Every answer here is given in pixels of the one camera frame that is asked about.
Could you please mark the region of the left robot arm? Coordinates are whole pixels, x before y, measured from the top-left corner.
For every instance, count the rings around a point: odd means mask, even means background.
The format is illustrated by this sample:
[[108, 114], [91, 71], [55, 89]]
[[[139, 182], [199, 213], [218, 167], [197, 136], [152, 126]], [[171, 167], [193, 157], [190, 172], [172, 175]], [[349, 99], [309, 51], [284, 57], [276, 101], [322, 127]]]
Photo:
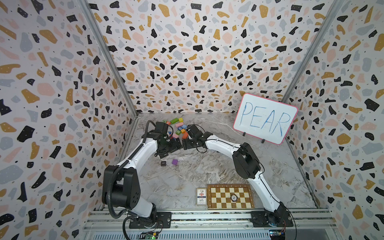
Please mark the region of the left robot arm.
[[151, 156], [162, 159], [182, 147], [180, 140], [169, 135], [168, 130], [172, 129], [164, 122], [147, 121], [138, 146], [120, 163], [105, 169], [102, 202], [112, 218], [128, 214], [151, 223], [155, 221], [156, 205], [141, 197], [138, 173]]

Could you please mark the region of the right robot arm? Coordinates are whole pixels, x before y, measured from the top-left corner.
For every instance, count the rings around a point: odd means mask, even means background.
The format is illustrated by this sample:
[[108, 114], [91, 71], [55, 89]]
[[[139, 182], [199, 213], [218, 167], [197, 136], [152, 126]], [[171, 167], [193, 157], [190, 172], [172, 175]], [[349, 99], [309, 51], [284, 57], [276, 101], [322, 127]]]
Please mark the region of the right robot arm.
[[202, 132], [195, 124], [189, 125], [186, 133], [188, 137], [182, 140], [184, 150], [204, 148], [232, 158], [237, 174], [247, 180], [260, 197], [268, 224], [277, 227], [284, 222], [289, 211], [266, 182], [263, 176], [265, 168], [251, 145], [225, 141], [210, 132]]

